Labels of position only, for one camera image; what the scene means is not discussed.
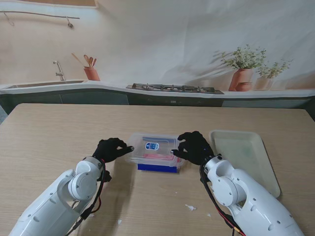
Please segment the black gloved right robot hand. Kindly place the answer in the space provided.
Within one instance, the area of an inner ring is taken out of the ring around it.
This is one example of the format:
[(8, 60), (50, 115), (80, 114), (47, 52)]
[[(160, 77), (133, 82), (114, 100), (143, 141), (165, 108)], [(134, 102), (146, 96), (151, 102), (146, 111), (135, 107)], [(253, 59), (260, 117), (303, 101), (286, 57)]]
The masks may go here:
[(214, 157), (214, 152), (199, 131), (185, 132), (178, 137), (178, 148), (171, 150), (174, 156), (187, 160), (195, 165), (202, 165)]

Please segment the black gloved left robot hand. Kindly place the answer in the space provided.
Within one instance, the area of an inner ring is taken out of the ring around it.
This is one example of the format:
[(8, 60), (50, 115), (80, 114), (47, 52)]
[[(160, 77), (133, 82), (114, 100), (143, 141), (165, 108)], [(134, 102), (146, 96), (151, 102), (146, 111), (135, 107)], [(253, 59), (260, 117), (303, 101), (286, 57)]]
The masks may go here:
[(123, 140), (119, 138), (109, 138), (99, 141), (92, 157), (99, 161), (103, 160), (105, 163), (109, 163), (133, 151), (134, 147), (127, 146)]

